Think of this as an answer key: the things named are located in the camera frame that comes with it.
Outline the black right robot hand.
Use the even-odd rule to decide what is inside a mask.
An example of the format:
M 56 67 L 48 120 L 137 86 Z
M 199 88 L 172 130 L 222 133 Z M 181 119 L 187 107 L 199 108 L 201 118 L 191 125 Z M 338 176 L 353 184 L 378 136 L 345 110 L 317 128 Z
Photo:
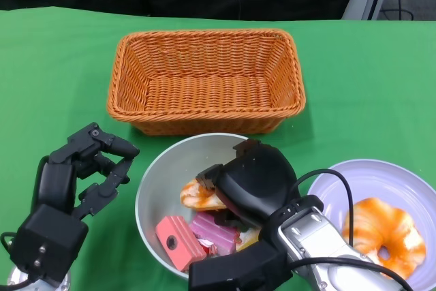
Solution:
M 234 150 L 233 160 L 203 170 L 196 180 L 244 224 L 263 226 L 275 211 L 300 197 L 296 173 L 279 149 L 259 140 L 246 139 Z

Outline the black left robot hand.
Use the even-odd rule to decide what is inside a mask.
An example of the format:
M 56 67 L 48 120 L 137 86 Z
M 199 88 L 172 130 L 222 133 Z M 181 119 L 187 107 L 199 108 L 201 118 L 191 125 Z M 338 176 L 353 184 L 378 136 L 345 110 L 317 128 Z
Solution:
M 67 143 L 41 159 L 31 208 L 46 204 L 78 219 L 96 215 L 129 183 L 127 173 L 140 150 L 129 141 L 104 132 L 93 122 L 67 138 Z M 105 177 L 79 196 L 78 179 L 95 173 Z

